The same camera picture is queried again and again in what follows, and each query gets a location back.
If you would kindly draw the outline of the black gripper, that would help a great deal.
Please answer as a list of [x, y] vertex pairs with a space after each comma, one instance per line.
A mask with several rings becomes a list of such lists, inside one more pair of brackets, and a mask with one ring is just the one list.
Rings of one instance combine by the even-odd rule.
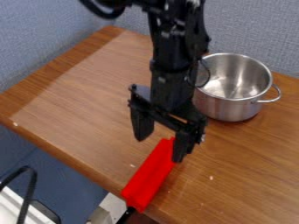
[[155, 130], [155, 122], [175, 134], [173, 161], [181, 163], [193, 153], [195, 144], [202, 142], [206, 116], [197, 109], [193, 97], [197, 72], [193, 69], [177, 72], [153, 70], [151, 86], [130, 86], [131, 122], [135, 139], [145, 141]]

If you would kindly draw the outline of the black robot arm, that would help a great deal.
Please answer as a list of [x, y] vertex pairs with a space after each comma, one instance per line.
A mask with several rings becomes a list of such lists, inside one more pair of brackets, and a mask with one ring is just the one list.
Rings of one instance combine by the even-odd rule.
[[199, 65], [211, 42], [206, 0], [79, 0], [99, 17], [115, 19], [138, 6], [149, 17], [154, 56], [151, 85], [130, 86], [135, 138], [146, 140], [161, 123], [175, 132], [173, 161], [181, 163], [202, 142], [207, 116], [193, 103]]

